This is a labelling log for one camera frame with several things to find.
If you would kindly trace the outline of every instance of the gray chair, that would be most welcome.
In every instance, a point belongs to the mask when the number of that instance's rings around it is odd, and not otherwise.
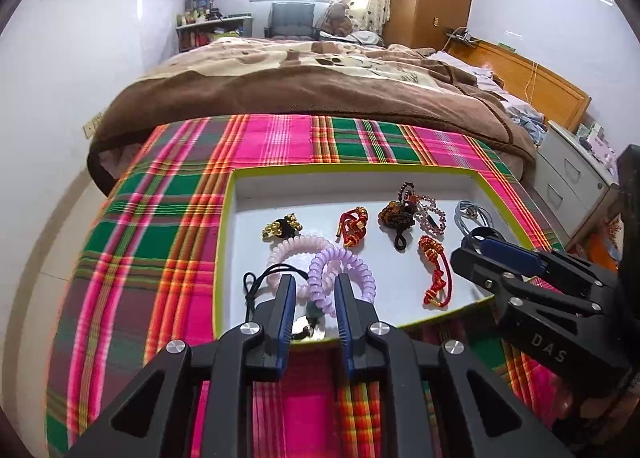
[[[318,40],[319,31],[314,28],[315,8],[315,4],[306,2],[272,3],[269,27],[264,29],[264,36],[298,41]]]

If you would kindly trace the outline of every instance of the wooden headboard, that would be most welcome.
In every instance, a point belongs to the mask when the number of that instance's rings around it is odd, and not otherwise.
[[[534,87],[533,61],[495,44],[479,41],[473,48],[452,40],[446,51],[471,66],[492,70],[504,81],[504,89],[521,100],[527,101],[525,88],[530,81],[529,96],[533,89],[531,105],[545,115],[545,121],[553,120],[572,133],[578,129],[591,102],[588,94],[544,66],[538,65]]]

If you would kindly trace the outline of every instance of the brown blanket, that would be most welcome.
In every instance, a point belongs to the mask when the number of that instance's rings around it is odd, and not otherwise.
[[[223,38],[169,59],[121,92],[92,141],[90,172],[108,190],[105,177],[120,175],[155,126],[255,113],[418,125],[472,136],[526,165],[535,159],[529,135],[473,75],[404,46]]]

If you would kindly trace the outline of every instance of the pink spiral hair tie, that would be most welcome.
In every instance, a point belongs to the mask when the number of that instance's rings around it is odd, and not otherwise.
[[[362,283],[361,299],[363,301],[373,303],[376,298],[376,280],[373,279],[373,274],[369,267],[364,264],[363,260],[351,252],[351,250],[328,247],[323,248],[320,253],[313,258],[309,265],[309,279],[307,282],[311,292],[311,300],[316,301],[316,306],[322,309],[324,314],[329,314],[331,317],[335,317],[334,304],[329,298],[327,298],[326,291],[324,290],[324,287],[321,286],[322,270],[325,266],[330,265],[335,261],[338,261],[345,266],[351,266],[351,268],[357,272],[360,282]]]
[[[271,250],[271,255],[267,260],[267,267],[272,264],[283,263],[290,255],[295,253],[318,253],[325,248],[334,247],[334,244],[319,235],[297,235],[285,239],[282,243]],[[321,279],[321,284],[327,293],[334,289],[335,278],[340,273],[340,261],[334,261],[327,267]],[[267,283],[276,292],[280,284],[280,274],[272,273],[267,276]],[[303,284],[298,288],[298,298],[309,299],[309,285]]]

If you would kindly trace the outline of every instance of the blanket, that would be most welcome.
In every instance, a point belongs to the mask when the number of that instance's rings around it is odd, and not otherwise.
[[[221,335],[212,326],[213,272],[231,172],[344,162],[477,170],[533,245],[561,248],[495,152],[460,134],[309,115],[235,115],[160,126],[105,203],[69,285],[50,356],[51,457],[64,456],[167,342],[179,338],[198,345]],[[436,319],[413,336],[433,343],[462,340],[549,422],[550,373],[496,336],[487,305]],[[333,350],[293,352],[281,383],[255,387],[256,458],[380,456],[378,385],[340,381],[336,359]],[[193,458],[199,456],[205,401],[206,389]]]
[[[246,113],[417,125],[466,134],[526,165],[535,160],[527,132],[475,76],[405,46],[222,38],[173,57],[118,95],[92,140],[90,173],[109,191],[154,127]]]

